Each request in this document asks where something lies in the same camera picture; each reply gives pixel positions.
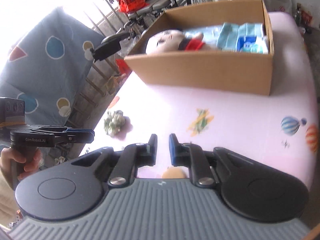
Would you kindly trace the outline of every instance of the pink tablecloth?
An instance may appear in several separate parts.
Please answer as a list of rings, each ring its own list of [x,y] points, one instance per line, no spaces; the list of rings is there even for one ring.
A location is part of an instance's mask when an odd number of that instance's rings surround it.
[[[225,147],[287,172],[311,186],[318,146],[317,102],[303,40],[291,16],[270,13],[274,31],[274,76],[269,97],[184,87],[146,85],[132,73],[111,110],[122,110],[132,130],[124,139],[110,138],[103,129],[106,113],[95,129],[90,151],[147,143],[158,135],[154,167],[138,176],[160,177],[170,163],[169,134],[204,150]]]

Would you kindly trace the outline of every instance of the red striped hot air balloon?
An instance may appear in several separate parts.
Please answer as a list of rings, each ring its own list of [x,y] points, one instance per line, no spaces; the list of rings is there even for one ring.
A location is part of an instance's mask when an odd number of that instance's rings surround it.
[[[317,126],[315,124],[310,125],[306,131],[306,143],[313,153],[316,153],[318,150],[318,137],[319,131]]]

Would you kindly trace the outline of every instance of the doll face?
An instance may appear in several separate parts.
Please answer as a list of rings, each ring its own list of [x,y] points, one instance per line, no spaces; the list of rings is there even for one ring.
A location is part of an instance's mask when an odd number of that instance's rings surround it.
[[[152,36],[146,47],[146,54],[177,51],[184,34],[177,30],[167,30]]]

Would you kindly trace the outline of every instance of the gray ribbed surface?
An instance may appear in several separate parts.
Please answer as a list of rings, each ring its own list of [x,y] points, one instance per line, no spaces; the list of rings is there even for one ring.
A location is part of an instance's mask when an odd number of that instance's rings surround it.
[[[213,190],[189,179],[136,179],[113,189],[91,213],[65,223],[26,218],[14,240],[301,240],[308,228],[298,219],[278,224],[246,220],[225,207]]]

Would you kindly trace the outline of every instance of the doll eye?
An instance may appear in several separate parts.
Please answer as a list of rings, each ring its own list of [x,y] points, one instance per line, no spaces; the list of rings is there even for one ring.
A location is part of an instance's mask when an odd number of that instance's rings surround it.
[[[158,46],[159,44],[162,44],[162,43],[165,43],[165,40],[159,39],[158,42],[157,42],[157,46]]]

